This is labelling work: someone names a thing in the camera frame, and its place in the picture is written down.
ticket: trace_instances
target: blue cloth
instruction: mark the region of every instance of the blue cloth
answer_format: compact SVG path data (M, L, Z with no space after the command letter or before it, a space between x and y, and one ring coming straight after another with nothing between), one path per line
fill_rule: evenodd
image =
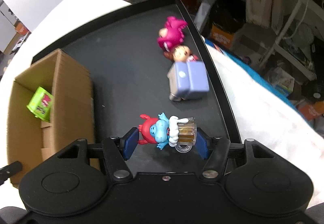
M211 47L214 47L213 42L209 40L205 40L205 43L207 45L210 45ZM241 60L237 59L236 57L232 56L229 53L226 53L223 51L223 54L229 57L231 60L233 60L237 65L242 67L247 74L251 76L252 79L254 79L257 83L259 83L262 87L266 88L269 92L273 93L275 96L277 96L279 99L281 99L284 103L286 103L288 106L293 108L294 110L297 111L296 107L284 96L282 95L279 91L277 91L274 87L272 87L268 82L266 82L255 70L253 70L250 66L246 65L244 62Z

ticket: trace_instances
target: red hat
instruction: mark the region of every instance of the red hat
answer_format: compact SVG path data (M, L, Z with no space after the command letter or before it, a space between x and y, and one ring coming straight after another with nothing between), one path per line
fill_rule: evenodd
M150 144L157 144L158 142L155 141L154 137L150 134L150 128L153 124L155 124L159 119L158 118L151 118L146 114L141 114L140 117L142 119L146 119L143 124L138 126L138 130L142 133L143 138Z

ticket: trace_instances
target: clear plastic mug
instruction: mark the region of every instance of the clear plastic mug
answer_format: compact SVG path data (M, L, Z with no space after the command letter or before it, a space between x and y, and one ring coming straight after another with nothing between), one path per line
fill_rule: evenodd
M179 134L175 149L180 153L187 153L196 143L197 125L195 118L188 118L187 123L178 123Z

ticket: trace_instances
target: orange box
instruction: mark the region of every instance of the orange box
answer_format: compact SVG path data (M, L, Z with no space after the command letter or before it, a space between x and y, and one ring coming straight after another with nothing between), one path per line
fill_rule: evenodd
M19 22L16 26L16 31L22 36L25 36L29 32L29 30L21 22Z
M232 45L232 41L234 39L235 33L230 34L228 32L225 32L221 29L219 29L217 26L213 24L211 34L213 39L215 39L217 42L222 44L226 48L230 48Z
M306 104L298 109L307 120L313 120L324 113L324 102L318 101L313 105Z

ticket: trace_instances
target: white cloth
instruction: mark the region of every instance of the white cloth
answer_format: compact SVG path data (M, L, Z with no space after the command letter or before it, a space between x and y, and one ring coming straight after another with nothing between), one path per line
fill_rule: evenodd
M14 78L35 54L61 36L103 14L129 5L122 0L63 0L33 31L0 82L0 166L7 164L6 119ZM254 138L306 172L314 183L310 206L324 202L324 141L289 106L257 84L231 59L208 47L221 77L242 140ZM0 186L0 208L23 207L18 191Z
M254 138L311 178L309 207L324 202L324 140L291 107L255 82L230 58L208 46L230 101L241 140Z

